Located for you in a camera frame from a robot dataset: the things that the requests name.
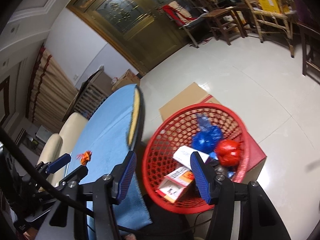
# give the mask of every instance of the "orange toy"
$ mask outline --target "orange toy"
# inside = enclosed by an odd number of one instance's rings
[[[87,163],[91,160],[92,151],[86,151],[77,155],[77,159],[80,159],[81,165],[86,166]]]

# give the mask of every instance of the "wooden door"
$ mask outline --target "wooden door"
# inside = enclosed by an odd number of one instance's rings
[[[145,74],[187,44],[180,30],[158,8],[173,0],[72,0],[76,15]]]
[[[148,0],[96,0],[87,11],[147,71],[184,45],[152,5]]]

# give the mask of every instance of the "red plastic bag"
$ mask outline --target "red plastic bag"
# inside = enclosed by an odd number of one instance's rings
[[[223,166],[236,166],[240,162],[240,143],[236,141],[222,140],[218,143],[214,151]]]

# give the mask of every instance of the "yellow box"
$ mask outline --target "yellow box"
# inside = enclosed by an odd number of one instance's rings
[[[262,10],[267,11],[267,12],[273,12],[280,14],[280,8],[279,8],[279,0],[258,0]],[[289,7],[287,4],[283,5],[283,10],[284,12],[289,12]]]

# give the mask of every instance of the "red cloth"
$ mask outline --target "red cloth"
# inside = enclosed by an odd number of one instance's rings
[[[172,19],[180,22],[182,25],[185,25],[185,22],[183,22],[179,17],[177,17],[177,16],[175,15],[175,12],[178,13],[178,14],[180,14],[183,18],[185,18],[185,19],[188,20],[188,21],[193,21],[193,20],[196,20],[196,19],[197,19],[197,18],[193,18],[193,17],[185,17],[185,16],[184,16],[183,14],[181,14],[178,10],[176,10],[175,8],[172,8],[172,7],[169,6],[169,5],[164,5],[164,6],[162,7],[162,9],[163,9],[167,14],[169,14],[170,17],[172,17]]]

